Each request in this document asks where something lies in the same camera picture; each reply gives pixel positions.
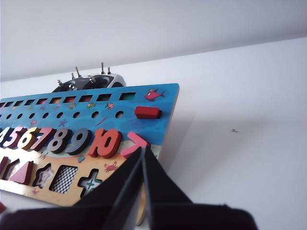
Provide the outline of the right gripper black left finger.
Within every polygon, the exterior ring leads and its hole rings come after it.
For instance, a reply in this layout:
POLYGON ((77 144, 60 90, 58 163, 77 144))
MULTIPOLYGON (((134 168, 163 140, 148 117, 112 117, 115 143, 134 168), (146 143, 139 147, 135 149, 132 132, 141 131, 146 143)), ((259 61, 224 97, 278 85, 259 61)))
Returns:
POLYGON ((135 228, 142 184, 141 156, 139 147, 109 178, 77 202, 81 216, 77 218, 76 229, 135 228))

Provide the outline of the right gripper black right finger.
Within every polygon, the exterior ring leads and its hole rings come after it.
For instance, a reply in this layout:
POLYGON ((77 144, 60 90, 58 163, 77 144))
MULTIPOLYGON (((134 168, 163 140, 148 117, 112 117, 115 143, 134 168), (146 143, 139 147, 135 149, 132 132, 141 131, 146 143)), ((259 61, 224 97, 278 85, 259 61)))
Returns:
POLYGON ((185 208, 192 202, 166 174, 150 147, 142 154, 142 171, 150 229, 185 228, 189 223, 185 208))

